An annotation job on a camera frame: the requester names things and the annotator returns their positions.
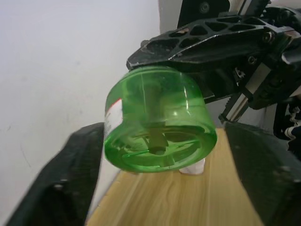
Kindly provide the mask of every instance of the white wall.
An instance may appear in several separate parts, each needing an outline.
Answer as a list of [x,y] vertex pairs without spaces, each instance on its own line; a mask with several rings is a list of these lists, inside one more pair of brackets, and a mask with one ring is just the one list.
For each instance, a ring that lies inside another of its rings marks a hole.
[[[103,121],[110,88],[159,34],[157,0],[2,0],[0,225],[70,133]],[[93,207],[118,169],[107,161]]]

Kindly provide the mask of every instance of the bottle label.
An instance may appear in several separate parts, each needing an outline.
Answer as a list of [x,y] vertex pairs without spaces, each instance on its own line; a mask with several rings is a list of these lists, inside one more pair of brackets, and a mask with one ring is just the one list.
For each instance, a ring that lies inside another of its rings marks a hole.
[[104,139],[123,121],[122,100],[119,98],[111,105],[105,115],[104,121]]

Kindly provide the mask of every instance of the wooden table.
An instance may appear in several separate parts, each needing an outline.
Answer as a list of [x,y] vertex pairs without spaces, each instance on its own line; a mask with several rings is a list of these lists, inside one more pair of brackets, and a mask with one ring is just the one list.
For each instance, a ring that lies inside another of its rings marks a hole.
[[88,226],[261,226],[237,176],[226,133],[202,175],[121,172]]

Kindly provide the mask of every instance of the bottle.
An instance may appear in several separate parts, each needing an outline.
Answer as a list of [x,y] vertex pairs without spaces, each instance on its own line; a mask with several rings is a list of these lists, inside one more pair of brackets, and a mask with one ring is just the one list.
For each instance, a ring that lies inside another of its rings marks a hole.
[[175,69],[135,69],[107,96],[105,156],[122,170],[177,170],[205,158],[216,140],[201,90]]

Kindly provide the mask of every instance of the green plastic bottle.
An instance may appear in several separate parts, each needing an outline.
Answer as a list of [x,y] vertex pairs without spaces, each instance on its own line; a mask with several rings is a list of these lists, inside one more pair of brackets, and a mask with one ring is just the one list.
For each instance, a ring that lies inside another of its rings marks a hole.
[[105,106],[105,155],[131,172],[163,172],[205,158],[217,140],[198,85],[162,66],[127,73]]

